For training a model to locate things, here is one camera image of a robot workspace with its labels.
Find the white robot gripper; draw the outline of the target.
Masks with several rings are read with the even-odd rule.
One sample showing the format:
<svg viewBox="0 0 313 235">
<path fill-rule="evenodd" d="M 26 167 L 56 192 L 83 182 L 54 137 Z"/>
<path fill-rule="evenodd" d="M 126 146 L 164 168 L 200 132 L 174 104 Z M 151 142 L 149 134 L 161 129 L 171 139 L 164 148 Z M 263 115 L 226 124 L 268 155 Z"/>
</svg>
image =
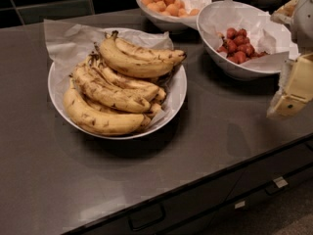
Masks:
<svg viewBox="0 0 313 235">
<path fill-rule="evenodd" d="M 290 0 L 271 15 L 277 24 L 291 23 L 291 39 L 299 49 L 313 49 L 313 0 Z M 313 54 L 284 63 L 279 89 L 267 110 L 269 118 L 290 118 L 313 100 Z"/>
</svg>

